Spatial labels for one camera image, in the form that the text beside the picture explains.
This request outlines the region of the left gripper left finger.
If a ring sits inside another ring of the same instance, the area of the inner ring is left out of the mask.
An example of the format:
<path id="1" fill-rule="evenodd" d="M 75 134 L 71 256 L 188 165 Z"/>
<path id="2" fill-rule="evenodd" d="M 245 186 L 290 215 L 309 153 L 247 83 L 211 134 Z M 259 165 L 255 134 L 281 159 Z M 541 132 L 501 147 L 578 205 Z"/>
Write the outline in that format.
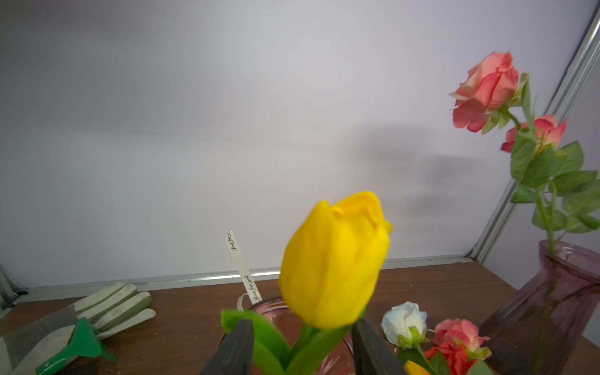
<path id="1" fill-rule="evenodd" d="M 253 322 L 240 320 L 220 344 L 200 375 L 247 375 L 253 367 Z"/>

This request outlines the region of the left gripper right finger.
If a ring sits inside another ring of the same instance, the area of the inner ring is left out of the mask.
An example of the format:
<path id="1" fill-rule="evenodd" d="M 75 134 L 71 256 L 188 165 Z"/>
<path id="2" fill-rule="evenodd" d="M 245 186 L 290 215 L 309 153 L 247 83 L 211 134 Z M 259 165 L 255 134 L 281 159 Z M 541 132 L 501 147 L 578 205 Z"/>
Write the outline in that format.
<path id="1" fill-rule="evenodd" d="M 368 321 L 360 318 L 352 326 L 353 356 L 358 375 L 405 374 L 402 363 Z"/>

